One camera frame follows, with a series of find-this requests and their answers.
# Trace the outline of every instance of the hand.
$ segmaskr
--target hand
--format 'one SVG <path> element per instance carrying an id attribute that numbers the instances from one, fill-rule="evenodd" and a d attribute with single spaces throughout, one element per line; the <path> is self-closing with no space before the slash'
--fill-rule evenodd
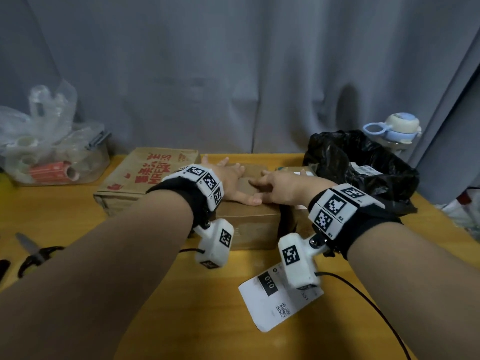
<path id="1" fill-rule="evenodd" d="M 293 172 L 275 170 L 262 171 L 259 179 L 250 179 L 253 186 L 259 187 L 263 193 L 258 193 L 264 204 L 275 203 L 280 205 L 304 205 L 308 207 L 310 201 L 321 191 L 336 186 L 331 180 L 311 176 L 302 169 L 300 175 Z"/>
<path id="2" fill-rule="evenodd" d="M 262 204 L 262 200 L 259 197 L 260 193 L 256 193 L 254 196 L 250 196 L 246 193 L 237 190 L 237 181 L 243 173 L 245 173 L 245 167 L 236 163 L 232 166 L 225 166 L 229 161 L 229 157 L 226 157 L 218 164 L 208 163 L 208 156 L 205 154 L 201 159 L 201 165 L 207 168 L 213 169 L 215 174 L 223 183 L 223 191 L 225 192 L 224 199 L 229 201 L 237 201 L 244 205 L 258 206 Z"/>

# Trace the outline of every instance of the person's right hand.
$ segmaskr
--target person's right hand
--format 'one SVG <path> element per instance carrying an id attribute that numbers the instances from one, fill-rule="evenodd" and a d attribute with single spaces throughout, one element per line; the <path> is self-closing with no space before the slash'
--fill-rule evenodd
<path id="1" fill-rule="evenodd" d="M 262 171 L 259 179 L 250 179 L 253 186 L 259 187 L 262 193 L 261 202 L 264 204 L 275 203 L 279 205 L 304 205 L 308 207 L 310 201 L 321 191 L 324 191 L 337 184 L 331 180 L 318 176 L 306 175 L 302 170 L 301 174 L 275 170 Z"/>

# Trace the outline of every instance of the scissors blade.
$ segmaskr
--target scissors blade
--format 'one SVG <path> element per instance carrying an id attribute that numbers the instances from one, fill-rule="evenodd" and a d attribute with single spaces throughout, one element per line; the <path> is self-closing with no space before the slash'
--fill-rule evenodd
<path id="1" fill-rule="evenodd" d="M 40 260 L 41 263 L 45 262 L 45 258 L 42 256 L 42 254 L 40 254 L 39 246 L 32 239 L 20 232 L 17 232 L 15 237 L 20 243 L 21 247 L 24 248 L 28 254 L 33 255 L 35 258 Z"/>

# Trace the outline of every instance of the black plastic bag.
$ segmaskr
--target black plastic bag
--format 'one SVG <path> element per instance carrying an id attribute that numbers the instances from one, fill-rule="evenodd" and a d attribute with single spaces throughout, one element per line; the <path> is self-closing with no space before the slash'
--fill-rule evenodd
<path id="1" fill-rule="evenodd" d="M 358 173 L 350 162 L 383 174 Z M 418 171 L 360 130 L 313 134 L 303 157 L 303 165 L 309 164 L 319 177 L 337 184 L 349 183 L 381 201 L 394 214 L 417 212 L 410 198 L 419 184 Z"/>

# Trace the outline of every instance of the brown cardboard box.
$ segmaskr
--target brown cardboard box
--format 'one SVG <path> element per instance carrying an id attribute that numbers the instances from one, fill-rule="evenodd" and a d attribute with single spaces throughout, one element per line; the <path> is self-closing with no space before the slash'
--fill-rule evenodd
<path id="1" fill-rule="evenodd" d="M 305 169 L 305 172 L 311 172 L 314 176 L 316 176 L 315 172 L 310 169 L 308 166 L 283 166 L 278 168 L 279 170 L 286 170 L 288 172 L 300 172 L 302 169 Z M 315 234 L 314 229 L 312 228 L 312 222 L 308 218 L 308 209 L 289 206 L 290 214 L 293 217 L 293 221 L 296 225 L 295 232 L 297 232 L 300 236 L 306 239 L 309 236 Z M 284 217 L 288 215 L 287 212 L 282 211 Z"/>
<path id="2" fill-rule="evenodd" d="M 248 183 L 248 178 L 259 178 L 264 165 L 243 164 L 245 173 L 237 189 L 253 194 L 258 190 Z M 280 209 L 277 204 L 246 206 L 223 201 L 216 209 L 216 218 L 225 218 L 235 229 L 231 250 L 274 249 L 278 242 Z"/>
<path id="3" fill-rule="evenodd" d="M 93 198 L 109 216 L 116 215 L 164 176 L 193 163 L 200 163 L 196 150 L 137 148 L 100 184 Z"/>

